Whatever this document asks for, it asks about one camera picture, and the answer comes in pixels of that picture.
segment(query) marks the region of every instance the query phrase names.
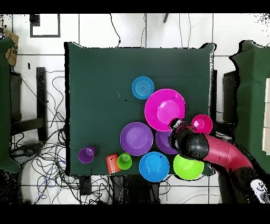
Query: purple plate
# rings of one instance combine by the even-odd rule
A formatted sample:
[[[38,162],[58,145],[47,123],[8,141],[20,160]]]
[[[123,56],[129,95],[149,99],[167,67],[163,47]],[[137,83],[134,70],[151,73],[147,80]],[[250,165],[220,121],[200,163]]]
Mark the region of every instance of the purple plate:
[[[140,122],[128,124],[120,135],[122,148],[134,156],[140,156],[148,152],[152,147],[153,139],[151,129]]]
[[[156,132],[156,143],[159,149],[167,154],[175,155],[178,154],[175,149],[173,149],[169,144],[169,136],[171,131],[168,132]]]

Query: dark green tablecloth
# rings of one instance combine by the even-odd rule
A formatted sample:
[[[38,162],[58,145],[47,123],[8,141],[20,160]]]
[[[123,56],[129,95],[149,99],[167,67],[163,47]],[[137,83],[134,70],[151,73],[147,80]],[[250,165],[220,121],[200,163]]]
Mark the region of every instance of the dark green tablecloth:
[[[119,137],[130,122],[143,122],[145,100],[137,99],[131,84],[147,76],[155,90],[171,88],[188,103],[187,121],[208,114],[210,53],[213,44],[202,49],[99,49],[65,46],[70,76],[70,174],[108,174],[106,156],[123,151]],[[78,160],[78,152],[94,146],[96,155],[89,164]],[[152,151],[160,151],[156,144]],[[170,173],[175,156],[166,155]],[[139,174],[141,156],[132,157],[132,167],[117,174]]]
[[[0,38],[0,169],[11,173],[21,170],[18,163],[9,156],[11,141],[11,96],[9,91],[9,65],[5,58],[7,49],[14,42],[10,38]]]
[[[262,151],[265,83],[270,78],[270,48],[256,46],[251,41],[244,41],[240,46],[239,52],[232,57],[240,76],[235,141],[270,173],[270,156]]]

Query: pink bowl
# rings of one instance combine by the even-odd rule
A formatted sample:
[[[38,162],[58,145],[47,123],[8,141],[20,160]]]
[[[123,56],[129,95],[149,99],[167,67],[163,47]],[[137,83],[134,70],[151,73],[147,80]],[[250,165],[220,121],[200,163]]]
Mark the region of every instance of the pink bowl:
[[[160,89],[148,98],[144,115],[152,128],[167,132],[170,130],[170,122],[175,118],[183,119],[185,111],[185,100],[178,92]]]
[[[213,128],[213,122],[210,117],[204,114],[199,114],[193,118],[191,125],[196,128],[195,133],[209,134]]]

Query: cardboard box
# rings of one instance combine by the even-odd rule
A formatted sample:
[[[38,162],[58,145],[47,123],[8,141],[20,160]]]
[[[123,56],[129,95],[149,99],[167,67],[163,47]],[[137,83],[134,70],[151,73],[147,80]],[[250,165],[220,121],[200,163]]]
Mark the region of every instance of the cardboard box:
[[[17,60],[19,37],[16,34],[10,32],[8,30],[4,31],[3,36],[6,37],[6,38],[10,38],[15,43],[12,46],[12,48],[9,48],[6,51],[6,60],[9,62],[9,64],[11,66],[14,66],[14,65],[16,65],[16,60]]]

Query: pink plate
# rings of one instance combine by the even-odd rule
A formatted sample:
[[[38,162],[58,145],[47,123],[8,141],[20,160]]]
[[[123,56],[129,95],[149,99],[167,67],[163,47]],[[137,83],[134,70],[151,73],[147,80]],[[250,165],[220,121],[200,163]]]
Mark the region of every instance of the pink plate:
[[[152,128],[167,132],[170,130],[170,122],[174,118],[183,119],[185,111],[185,100],[178,92],[172,89],[160,89],[148,98],[144,115]]]

